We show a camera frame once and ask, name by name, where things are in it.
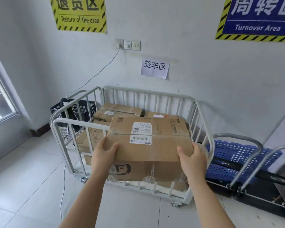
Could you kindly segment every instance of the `yellow warning sign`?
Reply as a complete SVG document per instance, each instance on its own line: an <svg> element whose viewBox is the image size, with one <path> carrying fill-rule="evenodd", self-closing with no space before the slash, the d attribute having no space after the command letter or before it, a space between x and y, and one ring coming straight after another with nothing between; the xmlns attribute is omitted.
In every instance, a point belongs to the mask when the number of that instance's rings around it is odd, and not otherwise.
<svg viewBox="0 0 285 228"><path fill-rule="evenodd" d="M107 32L104 0L50 0L58 30Z"/></svg>
<svg viewBox="0 0 285 228"><path fill-rule="evenodd" d="M285 0L226 0L215 38L285 42Z"/></svg>

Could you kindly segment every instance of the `power cord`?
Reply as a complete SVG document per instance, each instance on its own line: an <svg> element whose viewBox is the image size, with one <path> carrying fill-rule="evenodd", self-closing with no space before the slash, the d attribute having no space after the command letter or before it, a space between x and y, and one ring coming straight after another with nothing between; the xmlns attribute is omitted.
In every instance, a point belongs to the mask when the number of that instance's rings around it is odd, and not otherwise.
<svg viewBox="0 0 285 228"><path fill-rule="evenodd" d="M64 180L63 193L62 193L62 198L61 198L61 203L60 203L60 219L61 219L61 222L62 222L61 206L62 206L62 200L63 200L63 196L64 196L64 191L65 191L65 189L66 189L66 165L64 166L63 180Z"/></svg>
<svg viewBox="0 0 285 228"><path fill-rule="evenodd" d="M119 53L119 51L120 51L120 48L118 48L118 52L117 52L116 55L113 57L112 61L113 61L114 58L117 56L117 54ZM110 63L111 63L112 61L110 61L105 67L103 67L103 68L101 69L101 71L99 71L98 74L96 74L96 75L93 76L90 80L88 80L88 81L86 82L86 84L88 84L89 81L91 81L94 77L96 77L97 75L99 75L99 74L102 72L102 70L104 70L108 65L110 65ZM80 90L82 87L80 87L80 88L78 88L78 89L76 89L76 90L70 92L67 96L69 96L71 93L73 93L73 92L75 92L75 91L77 91L77 90Z"/></svg>

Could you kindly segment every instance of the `blue plastic crate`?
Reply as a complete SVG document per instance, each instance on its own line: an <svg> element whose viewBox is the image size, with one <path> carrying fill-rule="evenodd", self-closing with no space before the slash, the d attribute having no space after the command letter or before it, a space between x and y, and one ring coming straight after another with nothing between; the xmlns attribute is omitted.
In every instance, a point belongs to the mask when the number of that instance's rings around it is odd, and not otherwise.
<svg viewBox="0 0 285 228"><path fill-rule="evenodd" d="M229 143L226 141L217 140L215 141L214 156L244 164L256 149L256 146L241 145L238 143ZM250 174L254 171L254 169L258 166L259 162L261 162L264 156L267 155L270 151L271 149L263 149L263 151L250 162L248 167L245 169L245 171L242 173L242 175L237 181L244 183L249 178ZM273 164L281 155L281 151L277 151L276 153L271 155L264 163L261 169L267 171L268 167L270 167L270 165ZM232 181L237 175L237 173L238 171L216 164L210 164L206 173L206 178Z"/></svg>

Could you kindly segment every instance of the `hand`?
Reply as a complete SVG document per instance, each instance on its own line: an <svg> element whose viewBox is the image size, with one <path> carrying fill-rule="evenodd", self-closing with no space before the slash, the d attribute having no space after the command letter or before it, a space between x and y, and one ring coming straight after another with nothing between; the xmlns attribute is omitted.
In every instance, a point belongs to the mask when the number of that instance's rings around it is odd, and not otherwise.
<svg viewBox="0 0 285 228"><path fill-rule="evenodd" d="M109 150L104 150L104 143L107 137L104 137L94 149L92 155L92 176L105 180L109 175L109 170L113 165L115 153L119 148L118 142L115 142Z"/></svg>
<svg viewBox="0 0 285 228"><path fill-rule="evenodd" d="M192 142L192 145L194 147L194 153L191 157L188 157L180 146L176 148L181 160L181 167L187 176L188 183L191 187L205 182L207 170L207 159L204 151L201 150L199 145L195 142Z"/></svg>

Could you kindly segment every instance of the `forearm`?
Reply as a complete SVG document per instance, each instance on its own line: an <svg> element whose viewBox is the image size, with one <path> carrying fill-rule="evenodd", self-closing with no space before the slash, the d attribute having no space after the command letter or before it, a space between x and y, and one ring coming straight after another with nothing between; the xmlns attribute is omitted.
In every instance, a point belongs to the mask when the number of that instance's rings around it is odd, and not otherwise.
<svg viewBox="0 0 285 228"><path fill-rule="evenodd" d="M205 180L190 184L202 228L235 228Z"/></svg>
<svg viewBox="0 0 285 228"><path fill-rule="evenodd" d="M91 175L59 228L95 227L105 178Z"/></svg>

